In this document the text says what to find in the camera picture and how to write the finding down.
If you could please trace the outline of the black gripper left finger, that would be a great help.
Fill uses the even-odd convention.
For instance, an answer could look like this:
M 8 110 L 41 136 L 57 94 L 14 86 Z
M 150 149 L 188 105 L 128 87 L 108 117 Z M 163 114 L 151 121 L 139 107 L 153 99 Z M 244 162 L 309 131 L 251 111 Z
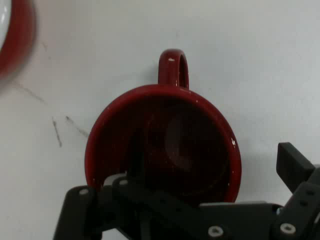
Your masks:
M 100 191 L 88 185 L 71 188 L 53 238 L 100 240 L 103 232 L 118 229 L 130 240 L 206 240 L 208 227 L 199 209 L 120 177 Z

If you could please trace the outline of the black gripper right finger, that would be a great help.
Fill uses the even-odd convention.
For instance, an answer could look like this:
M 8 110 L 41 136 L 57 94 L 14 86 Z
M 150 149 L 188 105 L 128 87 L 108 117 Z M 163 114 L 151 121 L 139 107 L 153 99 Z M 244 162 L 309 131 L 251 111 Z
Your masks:
M 277 147 L 276 172 L 292 196 L 271 227 L 274 240 L 320 238 L 320 167 L 289 142 Z

